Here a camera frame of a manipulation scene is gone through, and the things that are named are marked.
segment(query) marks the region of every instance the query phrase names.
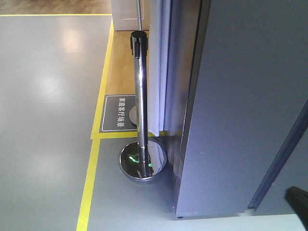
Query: yellow tape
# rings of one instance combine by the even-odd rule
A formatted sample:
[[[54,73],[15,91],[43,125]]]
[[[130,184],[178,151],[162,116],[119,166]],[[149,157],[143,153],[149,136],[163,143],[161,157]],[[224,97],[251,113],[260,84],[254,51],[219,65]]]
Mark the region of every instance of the yellow tape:
[[[94,116],[92,134],[100,132],[113,39],[114,39],[114,26],[113,26],[113,21],[111,20],[110,33],[109,33],[107,51],[106,51],[105,62],[104,62],[104,67],[103,67],[101,87],[100,87],[100,91],[98,94],[98,100],[97,100],[96,111],[95,111],[95,116]]]
[[[86,176],[86,182],[83,189],[82,201],[77,223],[77,231],[87,231],[90,216],[93,188],[96,174],[98,156],[100,152],[101,140],[93,140],[90,153],[89,166]]]
[[[0,17],[17,16],[112,16],[111,13],[58,13],[58,14],[0,14]]]

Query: stanchion base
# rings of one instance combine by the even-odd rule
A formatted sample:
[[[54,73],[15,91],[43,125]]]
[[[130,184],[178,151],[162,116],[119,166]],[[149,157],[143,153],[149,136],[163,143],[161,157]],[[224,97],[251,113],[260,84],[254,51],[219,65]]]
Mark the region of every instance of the stanchion base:
[[[137,126],[137,108],[134,106],[130,111],[129,111],[129,118],[133,125]]]
[[[154,180],[167,163],[164,149],[156,142],[148,142],[150,177],[141,178],[139,167],[138,142],[129,143],[121,152],[120,166],[125,175],[136,181]]]

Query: stanchion top cap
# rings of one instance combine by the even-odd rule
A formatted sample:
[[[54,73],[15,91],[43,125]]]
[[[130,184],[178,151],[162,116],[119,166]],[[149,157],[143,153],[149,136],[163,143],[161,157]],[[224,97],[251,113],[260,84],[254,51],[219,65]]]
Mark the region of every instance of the stanchion top cap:
[[[147,37],[147,34],[142,30],[137,30],[137,31],[132,32],[131,36],[135,38],[143,38],[143,37]]]

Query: chrome stanchion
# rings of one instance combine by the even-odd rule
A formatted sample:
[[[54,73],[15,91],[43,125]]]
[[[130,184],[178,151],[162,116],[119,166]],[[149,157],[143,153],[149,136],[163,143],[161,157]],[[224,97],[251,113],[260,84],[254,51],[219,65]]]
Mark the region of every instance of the chrome stanchion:
[[[128,144],[122,150],[120,166],[129,178],[137,181],[149,181],[155,179],[157,174],[164,168],[167,155],[159,143],[148,140],[147,34],[141,30],[134,31],[131,33],[130,42],[135,65],[138,141]]]

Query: door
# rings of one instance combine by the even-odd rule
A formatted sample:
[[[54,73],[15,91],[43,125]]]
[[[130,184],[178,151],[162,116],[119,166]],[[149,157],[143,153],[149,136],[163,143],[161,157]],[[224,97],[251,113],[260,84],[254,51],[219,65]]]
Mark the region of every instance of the door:
[[[150,27],[150,1],[141,0],[142,29]],[[115,30],[138,30],[136,0],[111,0]]]

